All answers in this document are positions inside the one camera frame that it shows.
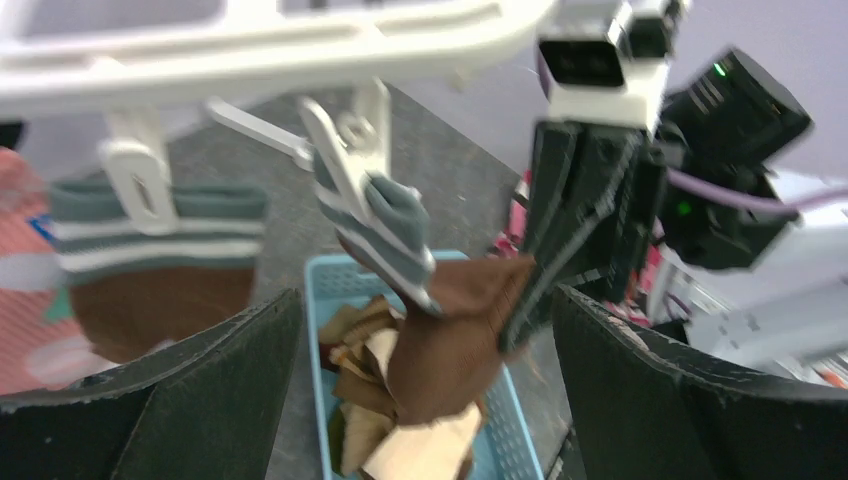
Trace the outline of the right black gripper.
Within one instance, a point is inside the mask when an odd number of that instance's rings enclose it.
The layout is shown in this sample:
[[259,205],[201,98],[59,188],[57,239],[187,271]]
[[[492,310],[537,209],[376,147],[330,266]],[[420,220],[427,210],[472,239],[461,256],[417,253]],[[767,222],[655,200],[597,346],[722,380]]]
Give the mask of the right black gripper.
[[522,247],[536,266],[500,334],[502,353],[543,325],[538,305],[554,286],[599,301],[625,298],[644,262],[666,173],[660,142],[643,130],[537,122]]

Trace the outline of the salmon pink sock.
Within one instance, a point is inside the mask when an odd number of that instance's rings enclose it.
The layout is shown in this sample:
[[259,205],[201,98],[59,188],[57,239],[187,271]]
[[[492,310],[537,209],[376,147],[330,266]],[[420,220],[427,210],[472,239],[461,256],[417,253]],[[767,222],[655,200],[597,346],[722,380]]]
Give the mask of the salmon pink sock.
[[64,388],[116,365],[91,351],[50,243],[44,182],[1,150],[1,393]]

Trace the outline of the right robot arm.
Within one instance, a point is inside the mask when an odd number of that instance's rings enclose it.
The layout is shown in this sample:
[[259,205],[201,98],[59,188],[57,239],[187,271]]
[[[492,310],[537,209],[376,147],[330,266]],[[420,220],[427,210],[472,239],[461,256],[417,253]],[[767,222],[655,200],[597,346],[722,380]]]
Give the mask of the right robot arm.
[[842,197],[778,198],[769,159],[812,119],[737,47],[677,91],[666,88],[667,48],[628,55],[600,41],[544,40],[539,50],[563,112],[535,127],[521,250],[536,264],[500,332],[502,353],[543,326],[559,286],[620,302],[654,244],[694,267],[748,270],[803,210]]

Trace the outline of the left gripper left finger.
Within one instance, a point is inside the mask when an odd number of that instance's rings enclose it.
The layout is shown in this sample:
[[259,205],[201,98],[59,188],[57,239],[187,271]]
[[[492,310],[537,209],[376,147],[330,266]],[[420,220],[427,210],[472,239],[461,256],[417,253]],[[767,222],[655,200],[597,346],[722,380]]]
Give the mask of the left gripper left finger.
[[300,338],[300,293],[57,391],[1,400],[5,479],[261,479]]

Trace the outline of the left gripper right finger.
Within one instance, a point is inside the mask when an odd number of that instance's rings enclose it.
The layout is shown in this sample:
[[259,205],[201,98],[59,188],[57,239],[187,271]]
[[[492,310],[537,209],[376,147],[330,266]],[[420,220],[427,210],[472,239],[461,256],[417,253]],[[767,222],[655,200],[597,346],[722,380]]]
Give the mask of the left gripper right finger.
[[551,317],[590,479],[843,479],[847,394],[715,358],[561,288]]

